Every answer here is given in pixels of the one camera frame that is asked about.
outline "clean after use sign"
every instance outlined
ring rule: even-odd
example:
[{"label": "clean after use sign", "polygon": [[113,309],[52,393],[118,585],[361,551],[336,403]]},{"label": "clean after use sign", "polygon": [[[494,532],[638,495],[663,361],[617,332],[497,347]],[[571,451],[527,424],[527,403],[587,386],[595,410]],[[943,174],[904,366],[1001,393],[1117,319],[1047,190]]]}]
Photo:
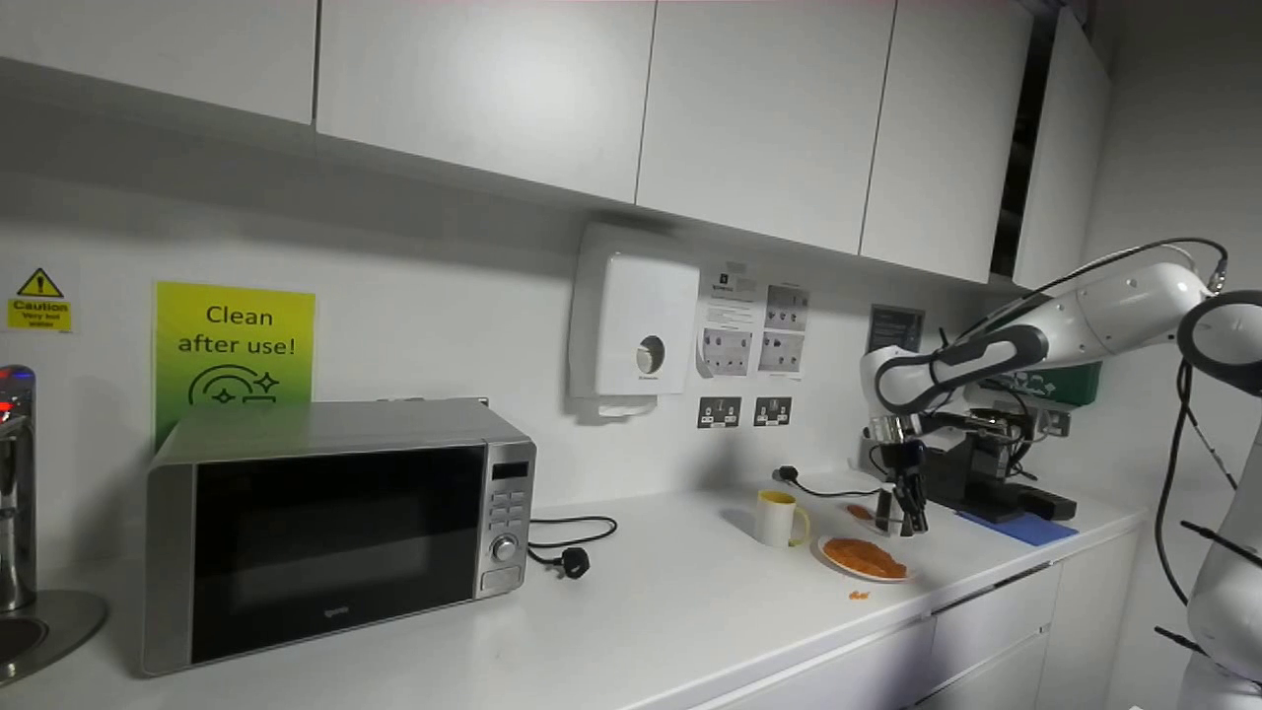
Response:
[{"label": "clean after use sign", "polygon": [[156,285],[156,441],[188,405],[310,403],[314,294]]}]

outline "yellow warning triangle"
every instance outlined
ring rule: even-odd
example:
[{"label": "yellow warning triangle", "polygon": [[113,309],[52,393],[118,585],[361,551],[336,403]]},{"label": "yellow warning triangle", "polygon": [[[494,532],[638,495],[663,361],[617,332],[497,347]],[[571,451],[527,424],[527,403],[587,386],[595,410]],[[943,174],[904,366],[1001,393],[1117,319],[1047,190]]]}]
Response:
[{"label": "yellow warning triangle", "polygon": [[15,289],[18,301],[61,301],[61,289],[55,289],[55,278],[36,267],[23,289]]}]

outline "sticker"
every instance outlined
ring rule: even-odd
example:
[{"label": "sticker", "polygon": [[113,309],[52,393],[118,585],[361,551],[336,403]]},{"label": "sticker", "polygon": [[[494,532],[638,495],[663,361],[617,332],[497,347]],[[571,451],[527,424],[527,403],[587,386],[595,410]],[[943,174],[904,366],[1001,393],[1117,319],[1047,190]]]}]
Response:
[{"label": "sticker", "polygon": [[156,441],[188,405],[310,403],[314,294],[156,285]]},{"label": "sticker", "polygon": [[9,301],[9,332],[73,332],[73,309],[65,291],[36,267]]}]

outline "microwave door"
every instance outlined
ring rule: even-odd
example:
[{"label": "microwave door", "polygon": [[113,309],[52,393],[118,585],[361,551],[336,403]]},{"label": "microwave door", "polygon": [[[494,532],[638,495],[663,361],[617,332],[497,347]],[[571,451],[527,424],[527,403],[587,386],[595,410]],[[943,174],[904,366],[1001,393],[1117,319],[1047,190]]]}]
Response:
[{"label": "microwave door", "polygon": [[192,661],[473,599],[485,451],[202,466]]}]

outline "cup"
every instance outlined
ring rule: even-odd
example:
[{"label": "cup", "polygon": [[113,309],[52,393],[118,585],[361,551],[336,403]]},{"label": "cup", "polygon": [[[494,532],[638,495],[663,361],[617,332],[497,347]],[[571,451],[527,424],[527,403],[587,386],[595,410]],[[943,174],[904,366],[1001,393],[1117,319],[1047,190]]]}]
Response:
[{"label": "cup", "polygon": [[755,490],[755,515],[754,532],[770,549],[794,549],[812,535],[812,515],[803,503],[783,490]]}]

